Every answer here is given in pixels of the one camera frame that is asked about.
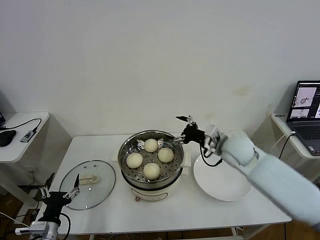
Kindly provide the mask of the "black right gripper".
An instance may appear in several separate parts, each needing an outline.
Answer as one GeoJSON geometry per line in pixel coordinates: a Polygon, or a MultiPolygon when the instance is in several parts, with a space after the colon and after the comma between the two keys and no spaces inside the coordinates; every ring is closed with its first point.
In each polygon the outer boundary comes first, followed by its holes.
{"type": "Polygon", "coordinates": [[[205,147],[206,135],[203,130],[198,128],[198,125],[193,120],[191,115],[188,116],[176,116],[180,121],[186,122],[186,126],[183,130],[183,134],[175,136],[172,142],[176,145],[184,145],[190,142],[199,144],[202,148],[205,147]]]}

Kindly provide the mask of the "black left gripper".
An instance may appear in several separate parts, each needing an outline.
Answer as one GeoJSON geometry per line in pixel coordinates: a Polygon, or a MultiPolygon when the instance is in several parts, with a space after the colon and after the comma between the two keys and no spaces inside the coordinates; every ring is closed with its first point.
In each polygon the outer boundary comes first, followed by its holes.
{"type": "Polygon", "coordinates": [[[60,214],[62,208],[70,203],[80,193],[80,175],[77,174],[73,188],[69,192],[50,192],[49,189],[52,185],[55,173],[52,173],[42,185],[39,190],[41,197],[45,198],[43,202],[46,204],[46,208],[43,212],[43,216],[38,219],[39,222],[60,222],[60,214]]]}

